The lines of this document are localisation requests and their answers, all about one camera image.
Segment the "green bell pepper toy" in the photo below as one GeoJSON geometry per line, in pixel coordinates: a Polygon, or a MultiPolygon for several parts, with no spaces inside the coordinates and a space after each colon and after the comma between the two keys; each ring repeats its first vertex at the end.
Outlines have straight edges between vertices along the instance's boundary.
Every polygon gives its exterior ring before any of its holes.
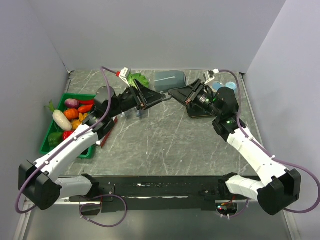
{"type": "Polygon", "coordinates": [[[63,142],[62,135],[63,135],[62,132],[52,132],[48,136],[48,145],[49,145],[49,147],[50,148],[55,148],[59,144],[61,144],[63,142]]]}

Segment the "purple onion toy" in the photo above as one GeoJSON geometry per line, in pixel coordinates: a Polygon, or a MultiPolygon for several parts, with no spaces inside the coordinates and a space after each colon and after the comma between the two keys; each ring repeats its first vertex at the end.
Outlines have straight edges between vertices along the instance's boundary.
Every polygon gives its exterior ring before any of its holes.
{"type": "Polygon", "coordinates": [[[68,109],[78,109],[80,103],[78,100],[74,99],[74,98],[68,98],[64,101],[64,105],[68,108],[68,109]]]}

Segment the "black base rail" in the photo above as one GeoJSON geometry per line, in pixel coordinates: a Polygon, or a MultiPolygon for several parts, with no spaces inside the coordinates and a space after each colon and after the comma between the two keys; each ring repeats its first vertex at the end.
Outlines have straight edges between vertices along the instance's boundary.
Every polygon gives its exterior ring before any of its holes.
{"type": "Polygon", "coordinates": [[[246,197],[228,193],[223,188],[221,176],[96,176],[97,192],[90,197],[80,195],[70,202],[102,204],[103,213],[123,209],[215,211],[221,202],[243,201],[246,197]]]}

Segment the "grey-blue hexagonal mug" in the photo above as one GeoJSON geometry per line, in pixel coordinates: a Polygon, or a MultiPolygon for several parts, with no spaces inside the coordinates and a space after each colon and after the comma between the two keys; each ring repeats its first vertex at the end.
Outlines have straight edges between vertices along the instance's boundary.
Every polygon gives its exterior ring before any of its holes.
{"type": "Polygon", "coordinates": [[[180,70],[160,71],[154,75],[154,88],[157,92],[167,93],[171,89],[182,88],[186,85],[186,74],[180,70]]]}

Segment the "pale blue mug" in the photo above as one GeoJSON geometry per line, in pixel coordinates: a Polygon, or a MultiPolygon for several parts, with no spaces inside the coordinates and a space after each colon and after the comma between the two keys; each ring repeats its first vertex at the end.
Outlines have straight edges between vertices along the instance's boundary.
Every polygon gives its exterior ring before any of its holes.
{"type": "Polygon", "coordinates": [[[234,82],[232,82],[232,81],[227,82],[224,86],[227,87],[227,88],[229,88],[229,89],[231,89],[231,90],[233,90],[234,92],[235,92],[235,91],[237,90],[237,88],[238,88],[237,84],[234,83],[234,82]]]}

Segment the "red toothpaste box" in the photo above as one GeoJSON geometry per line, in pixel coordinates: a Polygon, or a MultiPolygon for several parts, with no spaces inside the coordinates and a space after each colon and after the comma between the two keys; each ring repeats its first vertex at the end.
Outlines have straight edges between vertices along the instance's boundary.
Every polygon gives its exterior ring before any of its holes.
{"type": "Polygon", "coordinates": [[[118,117],[117,117],[117,116],[113,117],[112,119],[113,119],[113,122],[114,122],[114,126],[107,132],[107,134],[106,134],[101,140],[99,140],[99,141],[96,142],[95,145],[96,145],[97,147],[102,148],[102,147],[106,144],[106,142],[107,142],[110,134],[112,133],[114,127],[115,127],[116,124],[118,123],[118,117]]]}

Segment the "grey plastic measuring cup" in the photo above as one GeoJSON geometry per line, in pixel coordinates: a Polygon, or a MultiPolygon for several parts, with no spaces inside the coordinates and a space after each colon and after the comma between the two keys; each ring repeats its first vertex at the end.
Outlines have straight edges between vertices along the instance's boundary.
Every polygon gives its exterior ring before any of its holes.
{"type": "Polygon", "coordinates": [[[122,118],[127,118],[127,117],[130,116],[130,112],[129,112],[129,111],[122,112],[120,116],[121,116],[122,118]]]}

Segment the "white radish toy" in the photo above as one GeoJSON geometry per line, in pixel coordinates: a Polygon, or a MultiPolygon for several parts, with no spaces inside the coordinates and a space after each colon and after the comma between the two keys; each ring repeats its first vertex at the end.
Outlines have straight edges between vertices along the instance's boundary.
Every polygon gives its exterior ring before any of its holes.
{"type": "Polygon", "coordinates": [[[53,111],[52,114],[54,122],[64,131],[71,131],[72,130],[72,124],[67,119],[67,117],[64,115],[64,113],[58,109],[53,111]]]}

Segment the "yellow ginger toy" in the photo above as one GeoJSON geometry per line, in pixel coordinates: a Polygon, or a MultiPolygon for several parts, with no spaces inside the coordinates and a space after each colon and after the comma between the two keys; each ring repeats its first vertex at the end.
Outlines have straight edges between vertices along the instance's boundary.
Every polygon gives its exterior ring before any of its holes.
{"type": "Polygon", "coordinates": [[[78,119],[74,119],[71,121],[72,130],[75,131],[88,116],[88,113],[79,113],[78,119]]]}

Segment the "orange pumpkin toy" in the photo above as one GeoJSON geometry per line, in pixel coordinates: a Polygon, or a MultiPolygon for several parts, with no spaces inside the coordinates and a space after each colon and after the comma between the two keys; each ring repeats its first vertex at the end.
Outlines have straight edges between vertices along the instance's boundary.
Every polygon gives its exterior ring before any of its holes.
{"type": "Polygon", "coordinates": [[[75,120],[79,117],[79,111],[75,108],[66,109],[63,114],[69,121],[75,120]]]}

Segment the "blue butterfly mug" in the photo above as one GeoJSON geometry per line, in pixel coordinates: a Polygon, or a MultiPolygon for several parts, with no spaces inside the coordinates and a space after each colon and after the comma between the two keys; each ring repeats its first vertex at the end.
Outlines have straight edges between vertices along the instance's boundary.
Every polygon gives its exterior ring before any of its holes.
{"type": "Polygon", "coordinates": [[[224,87],[224,85],[221,82],[214,81],[211,87],[214,92],[217,92],[220,88],[224,87]]]}

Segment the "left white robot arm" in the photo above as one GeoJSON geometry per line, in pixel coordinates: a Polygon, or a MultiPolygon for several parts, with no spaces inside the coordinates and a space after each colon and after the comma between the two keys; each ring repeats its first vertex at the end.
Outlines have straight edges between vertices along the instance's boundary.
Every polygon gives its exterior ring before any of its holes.
{"type": "Polygon", "coordinates": [[[83,196],[87,201],[99,195],[99,182],[88,174],[61,178],[62,172],[89,147],[101,140],[115,125],[113,118],[133,108],[147,110],[163,100],[163,95],[140,82],[116,95],[109,85],[101,87],[91,113],[66,140],[35,162],[19,166],[19,194],[25,195],[41,210],[61,198],[83,196]]]}

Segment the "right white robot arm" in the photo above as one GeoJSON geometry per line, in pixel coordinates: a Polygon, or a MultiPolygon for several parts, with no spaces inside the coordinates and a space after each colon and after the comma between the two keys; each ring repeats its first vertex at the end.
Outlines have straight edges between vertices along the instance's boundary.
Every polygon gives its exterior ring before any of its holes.
{"type": "Polygon", "coordinates": [[[271,216],[299,199],[300,173],[275,162],[263,152],[260,144],[254,143],[255,138],[250,130],[237,120],[239,104],[232,89],[221,87],[213,93],[198,79],[188,86],[171,89],[168,94],[187,108],[197,106],[212,115],[215,132],[235,148],[258,175],[259,180],[236,173],[225,175],[218,187],[218,193],[223,199],[242,195],[258,201],[261,208],[271,216]]]}

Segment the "black gold-rimmed tray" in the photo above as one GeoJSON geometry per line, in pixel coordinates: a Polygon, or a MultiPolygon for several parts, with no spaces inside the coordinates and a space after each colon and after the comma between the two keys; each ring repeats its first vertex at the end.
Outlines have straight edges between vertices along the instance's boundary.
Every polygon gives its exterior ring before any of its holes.
{"type": "Polygon", "coordinates": [[[192,107],[186,108],[187,115],[190,118],[215,118],[217,115],[212,107],[201,107],[193,105],[192,107]]]}

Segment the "orange carrot toy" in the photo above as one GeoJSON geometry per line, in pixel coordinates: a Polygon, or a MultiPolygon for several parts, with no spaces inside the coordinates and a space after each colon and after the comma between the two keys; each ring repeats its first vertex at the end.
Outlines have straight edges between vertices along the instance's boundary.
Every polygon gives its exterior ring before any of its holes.
{"type": "Polygon", "coordinates": [[[82,105],[77,110],[78,110],[79,113],[85,114],[85,113],[90,112],[92,110],[92,108],[93,108],[93,104],[82,105]]]}

